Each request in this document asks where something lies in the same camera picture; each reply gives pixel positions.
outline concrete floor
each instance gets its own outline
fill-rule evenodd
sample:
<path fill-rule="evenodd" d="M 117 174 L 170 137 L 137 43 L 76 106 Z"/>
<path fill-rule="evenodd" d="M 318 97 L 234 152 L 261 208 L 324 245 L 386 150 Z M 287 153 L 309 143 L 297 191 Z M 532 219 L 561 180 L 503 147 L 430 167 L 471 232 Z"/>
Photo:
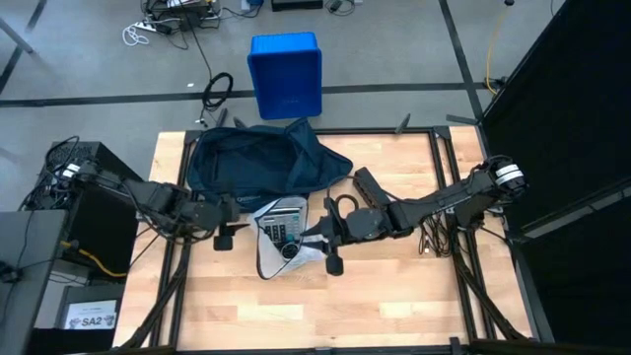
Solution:
<path fill-rule="evenodd" d="M 485 76 L 488 43 L 501 0 L 449 0 L 473 82 Z M 222 0 L 239 9 L 240 0 Z M 562 1 L 556 1 L 555 7 Z M 126 46 L 121 31 L 142 20 L 139 1 L 48 0 L 34 29 L 25 28 L 37 0 L 0 2 L 0 16 L 35 48 L 23 53 L 0 104 L 37 100 L 171 93 L 198 93 L 208 73 L 191 34 L 190 50 L 172 47 L 164 37 L 143 34 L 149 45 Z M 492 77 L 510 75 L 551 19 L 550 0 L 516 2 L 509 9 L 492 59 Z M 219 30 L 197 31 L 215 73 L 230 72 L 236 90 L 251 90 L 246 65 L 252 36 L 314 32 L 322 50 L 324 86 L 462 83 L 454 47 L 439 0 L 365 0 L 349 17 L 325 10 L 272 13 L 266 1 L 256 19 L 229 19 Z M 15 45 L 0 33 L 0 70 Z M 491 95 L 477 91 L 482 107 Z M 247 124 L 285 125 L 260 119 L 254 98 L 228 100 L 232 115 Z M 199 101 L 45 106 L 0 106 L 0 211 L 18 207 L 33 187 L 50 143 L 78 134 L 103 141 L 141 177 L 149 175 L 161 131 L 198 129 Z M 395 127 L 411 113 L 410 125 L 451 124 L 445 115 L 473 117 L 465 90 L 335 94 L 323 97 L 314 127 Z"/>

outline wooden table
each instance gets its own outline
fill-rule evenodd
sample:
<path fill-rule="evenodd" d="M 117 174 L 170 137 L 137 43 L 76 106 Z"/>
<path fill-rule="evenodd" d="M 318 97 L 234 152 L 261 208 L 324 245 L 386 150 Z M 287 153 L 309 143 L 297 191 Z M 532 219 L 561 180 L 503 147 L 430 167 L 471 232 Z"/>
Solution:
<path fill-rule="evenodd" d="M 466 178 L 482 161 L 477 135 L 472 127 L 452 127 L 451 132 L 458 169 Z M 318 138 L 353 161 L 354 169 L 368 167 L 395 195 L 417 198 L 438 188 L 427 134 Z M 183 140 L 184 132 L 160 134 L 151 180 L 176 182 Z M 441 156 L 451 183 L 445 151 Z M 333 196 L 340 193 L 361 201 L 350 180 L 331 190 Z M 311 224 L 324 214 L 323 194 L 310 198 Z M 342 213 L 350 207 L 342 203 Z M 503 235 L 496 218 L 487 216 L 486 227 Z M 177 349 L 435 345 L 449 343 L 451 336 L 466 342 L 453 261 L 420 255 L 419 236 L 415 232 L 400 240 L 342 248 L 341 277 L 327 275 L 323 262 L 313 262 L 271 281 L 256 274 L 253 232 L 240 231 L 234 250 L 228 252 L 214 251 L 212 242 L 197 244 L 188 268 Z M 153 237 L 140 237 L 134 256 Z M 481 231 L 476 238 L 489 296 L 517 330 L 530 335 L 508 247 Z M 165 247 L 164 240 L 157 241 L 130 271 L 114 345 L 124 342 L 153 306 Z M 483 336 L 477 300 L 470 295 L 478 334 Z M 163 343 L 172 309 L 165 313 Z"/>

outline navy blue bag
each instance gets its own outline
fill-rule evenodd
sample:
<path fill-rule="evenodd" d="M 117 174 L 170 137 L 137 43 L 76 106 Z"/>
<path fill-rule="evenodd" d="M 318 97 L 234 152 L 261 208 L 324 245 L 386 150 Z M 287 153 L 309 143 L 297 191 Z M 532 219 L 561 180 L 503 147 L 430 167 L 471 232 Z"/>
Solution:
<path fill-rule="evenodd" d="M 285 196 L 326 189 L 347 176 L 353 163 L 324 147 L 306 118 L 280 128 L 220 127 L 199 138 L 188 168 L 188 185 L 206 200 L 230 192 L 242 212 Z"/>

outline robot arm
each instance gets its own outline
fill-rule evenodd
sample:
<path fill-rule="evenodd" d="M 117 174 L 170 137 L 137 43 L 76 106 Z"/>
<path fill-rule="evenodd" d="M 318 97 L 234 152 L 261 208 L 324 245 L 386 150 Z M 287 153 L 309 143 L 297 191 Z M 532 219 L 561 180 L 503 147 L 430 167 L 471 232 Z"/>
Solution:
<path fill-rule="evenodd" d="M 91 161 L 69 164 L 59 178 L 66 181 L 69 189 L 76 188 L 77 184 L 92 184 L 109 191 L 133 205 L 160 233 L 170 238 L 200 230 L 210 232 L 217 227 L 224 231 L 226 223 L 239 220 L 239 206 L 228 194 L 217 204 L 192 201 L 190 191 L 180 186 L 122 179 Z"/>
<path fill-rule="evenodd" d="M 477 166 L 471 175 L 420 199 L 390 200 L 366 168 L 353 176 L 353 184 L 368 208 L 359 208 L 341 218 L 337 202 L 324 199 L 326 217 L 303 236 L 322 234 L 328 241 L 326 269 L 341 275 L 343 264 L 337 248 L 351 244 L 402 238 L 412 234 L 425 217 L 451 210 L 459 227 L 467 228 L 483 218 L 484 210 L 498 201 L 513 200 L 526 189 L 524 174 L 508 157 L 492 158 Z"/>

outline blue crate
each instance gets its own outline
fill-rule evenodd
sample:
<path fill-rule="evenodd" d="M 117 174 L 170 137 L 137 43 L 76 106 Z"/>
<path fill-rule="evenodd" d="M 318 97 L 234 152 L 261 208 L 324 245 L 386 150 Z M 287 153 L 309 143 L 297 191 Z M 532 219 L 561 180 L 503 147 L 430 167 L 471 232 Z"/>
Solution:
<path fill-rule="evenodd" d="M 322 113 L 322 54 L 314 33 L 254 36 L 247 65 L 261 118 Z"/>

